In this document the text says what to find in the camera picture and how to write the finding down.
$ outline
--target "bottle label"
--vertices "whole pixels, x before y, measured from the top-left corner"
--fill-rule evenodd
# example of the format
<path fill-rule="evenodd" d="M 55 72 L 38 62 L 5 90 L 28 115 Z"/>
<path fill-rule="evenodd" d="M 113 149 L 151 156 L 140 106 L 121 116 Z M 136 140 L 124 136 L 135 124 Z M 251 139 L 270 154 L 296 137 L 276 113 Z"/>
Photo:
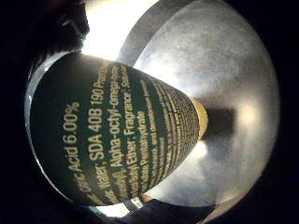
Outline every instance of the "bottle label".
<path fill-rule="evenodd" d="M 196 109 L 181 91 L 80 53 L 47 71 L 30 109 L 44 173 L 86 205 L 121 203 L 153 188 L 185 159 L 199 131 Z"/>

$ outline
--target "bottle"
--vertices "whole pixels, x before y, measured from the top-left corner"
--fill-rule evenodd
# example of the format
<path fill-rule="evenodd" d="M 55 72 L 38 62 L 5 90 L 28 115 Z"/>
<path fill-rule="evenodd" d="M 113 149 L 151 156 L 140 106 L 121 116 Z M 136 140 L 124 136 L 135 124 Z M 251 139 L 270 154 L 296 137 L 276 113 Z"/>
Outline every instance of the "bottle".
<path fill-rule="evenodd" d="M 156 186 L 206 130 L 203 106 L 121 63 L 61 52 L 34 72 L 25 100 L 37 163 L 65 198 L 130 200 Z"/>

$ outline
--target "dark background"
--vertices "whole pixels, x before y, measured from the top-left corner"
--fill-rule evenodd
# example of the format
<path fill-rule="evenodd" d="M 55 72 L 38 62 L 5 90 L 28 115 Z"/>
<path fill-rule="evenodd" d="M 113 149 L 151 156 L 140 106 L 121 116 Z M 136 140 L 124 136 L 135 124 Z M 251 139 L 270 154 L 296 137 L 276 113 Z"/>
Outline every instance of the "dark background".
<path fill-rule="evenodd" d="M 248 20 L 268 49 L 278 75 L 281 121 L 262 178 L 241 203 L 211 223 L 299 223 L 299 6 L 297 1 L 226 2 Z M 66 0 L 0 1 L 0 223 L 97 222 L 93 214 L 64 200 L 44 179 L 29 148 L 23 120 L 32 60 L 41 51 L 80 45 L 73 31 L 64 29 L 53 35 L 65 19 L 62 13 L 67 10 L 70 17 L 81 13 L 72 9 L 73 4 Z M 84 24 L 80 28 L 87 32 Z"/>

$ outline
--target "curved metal surface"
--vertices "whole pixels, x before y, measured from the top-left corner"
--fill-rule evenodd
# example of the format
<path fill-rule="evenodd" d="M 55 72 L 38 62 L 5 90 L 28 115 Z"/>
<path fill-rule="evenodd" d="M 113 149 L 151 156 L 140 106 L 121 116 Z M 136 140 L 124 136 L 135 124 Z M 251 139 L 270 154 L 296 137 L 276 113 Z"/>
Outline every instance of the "curved metal surface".
<path fill-rule="evenodd" d="M 135 68 L 199 99 L 206 136 L 148 194 L 204 206 L 241 198 L 268 162 L 278 128 L 278 84 L 263 43 L 222 1 L 194 1 L 167 21 Z"/>

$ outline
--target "dark green bottle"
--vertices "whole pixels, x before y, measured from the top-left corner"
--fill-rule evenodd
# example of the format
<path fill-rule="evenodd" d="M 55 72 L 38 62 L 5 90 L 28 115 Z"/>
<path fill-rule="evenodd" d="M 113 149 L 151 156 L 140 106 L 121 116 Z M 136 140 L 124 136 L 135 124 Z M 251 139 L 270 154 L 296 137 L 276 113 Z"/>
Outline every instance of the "dark green bottle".
<path fill-rule="evenodd" d="M 132 67 L 78 52 L 48 66 L 28 86 L 27 132 L 43 174 L 71 201 L 108 205 L 146 192 L 206 130 L 198 102 Z"/>

